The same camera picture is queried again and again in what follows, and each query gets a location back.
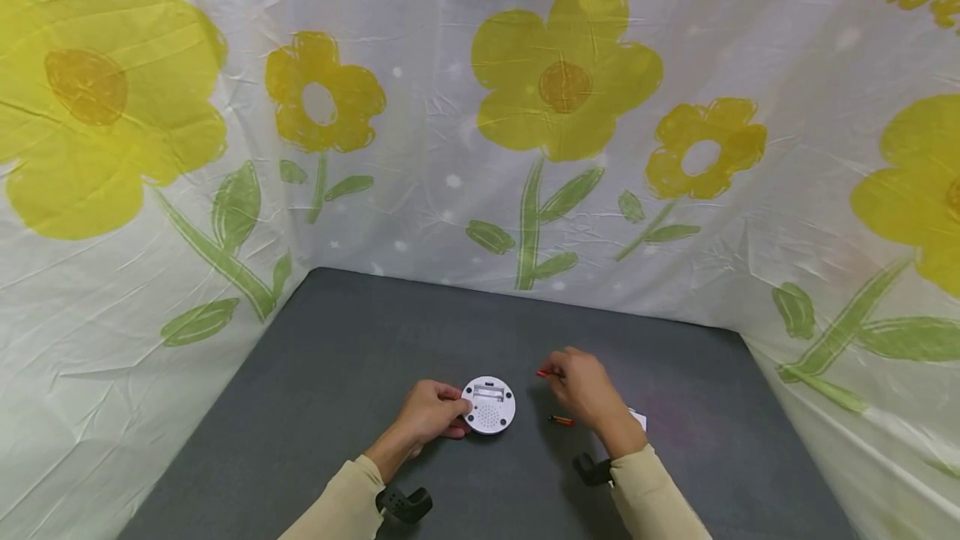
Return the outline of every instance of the beige sleeve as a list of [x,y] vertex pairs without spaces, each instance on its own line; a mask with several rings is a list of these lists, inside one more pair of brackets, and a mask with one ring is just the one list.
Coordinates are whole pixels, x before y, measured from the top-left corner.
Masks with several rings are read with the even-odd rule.
[[614,460],[613,501],[633,540],[708,540],[709,532],[649,444]]
[[372,460],[361,456],[343,464],[327,489],[280,540],[373,540],[383,516],[377,495],[383,479]]

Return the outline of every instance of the gray table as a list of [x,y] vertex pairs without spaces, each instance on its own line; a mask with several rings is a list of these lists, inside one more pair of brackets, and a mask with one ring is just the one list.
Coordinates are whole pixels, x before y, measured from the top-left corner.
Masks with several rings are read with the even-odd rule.
[[124,540],[272,540],[370,444],[407,389],[494,375],[517,395],[499,437],[441,441],[403,470],[434,509],[378,538],[628,538],[595,451],[534,372],[568,344],[598,355],[713,537],[854,538],[737,334],[343,271],[313,271],[124,530]]

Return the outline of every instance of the person's left hand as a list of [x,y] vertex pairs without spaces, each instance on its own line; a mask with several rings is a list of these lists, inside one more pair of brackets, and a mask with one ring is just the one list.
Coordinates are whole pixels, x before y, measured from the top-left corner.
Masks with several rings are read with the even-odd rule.
[[473,406],[462,391],[446,383],[422,380],[407,394],[397,421],[365,452],[377,465],[384,483],[390,483],[400,465],[415,458],[430,441],[460,439],[469,426],[460,417]]

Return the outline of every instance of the flower center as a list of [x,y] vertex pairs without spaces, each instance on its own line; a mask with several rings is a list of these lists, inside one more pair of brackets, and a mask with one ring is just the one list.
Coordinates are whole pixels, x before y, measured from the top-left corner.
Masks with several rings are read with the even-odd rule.
[[960,177],[953,180],[947,189],[947,209],[960,222]]
[[70,114],[87,125],[116,122],[127,106],[127,74],[107,55],[68,48],[51,50],[47,81]]
[[592,90],[590,74],[572,62],[556,61],[541,75],[541,98],[557,113],[573,113],[587,102]]
[[337,121],[337,105],[330,91],[322,84],[311,82],[303,89],[303,111],[317,125],[329,125]]
[[683,155],[680,167],[683,169],[683,173],[689,175],[690,178],[695,178],[695,176],[706,173],[709,168],[716,165],[719,158],[720,144],[713,140],[701,140],[693,144],[687,150],[687,154]]

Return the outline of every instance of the fabric backdrop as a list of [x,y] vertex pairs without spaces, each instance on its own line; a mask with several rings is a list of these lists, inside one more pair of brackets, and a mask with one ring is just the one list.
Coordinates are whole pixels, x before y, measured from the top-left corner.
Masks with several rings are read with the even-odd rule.
[[738,331],[866,538],[949,538],[958,18],[0,0],[0,536],[113,538],[330,267]]

